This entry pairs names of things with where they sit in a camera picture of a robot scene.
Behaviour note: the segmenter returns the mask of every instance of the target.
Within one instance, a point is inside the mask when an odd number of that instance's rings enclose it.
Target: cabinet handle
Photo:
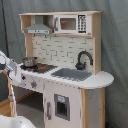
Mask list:
[[[47,103],[47,117],[48,117],[48,120],[51,120],[51,115],[50,115],[50,102]]]
[[[55,28],[55,31],[58,31],[58,28],[56,26],[56,22],[58,21],[58,17],[54,18],[54,28]]]
[[[12,96],[13,96],[12,94],[9,94],[8,95],[8,99],[9,99],[10,102],[13,102],[14,101],[13,98],[12,98]]]

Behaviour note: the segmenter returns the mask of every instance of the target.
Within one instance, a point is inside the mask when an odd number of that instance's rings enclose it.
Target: stove top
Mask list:
[[[29,67],[29,68],[24,65],[21,65],[20,67],[22,70],[26,70],[29,72],[46,73],[46,72],[56,68],[57,66],[38,63],[36,66]]]

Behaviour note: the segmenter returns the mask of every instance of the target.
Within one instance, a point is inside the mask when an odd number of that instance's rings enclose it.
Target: microwave door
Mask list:
[[[55,33],[78,33],[77,15],[56,15]]]

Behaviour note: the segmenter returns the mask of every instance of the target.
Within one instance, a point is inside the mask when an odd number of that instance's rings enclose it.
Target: curved countertop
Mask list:
[[[63,83],[63,84],[67,84],[69,86],[83,88],[83,89],[103,88],[103,87],[111,85],[114,81],[114,77],[110,73],[107,73],[104,71],[100,71],[96,75],[91,75],[84,81],[72,81],[72,80],[67,80],[67,79],[51,76],[51,74],[53,72],[55,72],[61,68],[62,67],[57,67],[57,68],[52,69],[44,74],[39,74],[39,73],[35,73],[35,72],[33,73],[33,72],[25,71],[25,70],[22,70],[22,73],[24,73],[26,75],[32,75],[32,76],[38,77],[40,79],[46,79],[49,81]]]

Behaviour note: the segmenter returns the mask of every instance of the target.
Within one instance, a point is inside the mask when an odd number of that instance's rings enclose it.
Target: wooden play kitchen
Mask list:
[[[101,71],[101,12],[20,18],[26,57],[38,57],[38,64],[20,64],[22,84],[9,85],[12,115],[27,117],[37,128],[105,128],[105,87],[114,78]]]

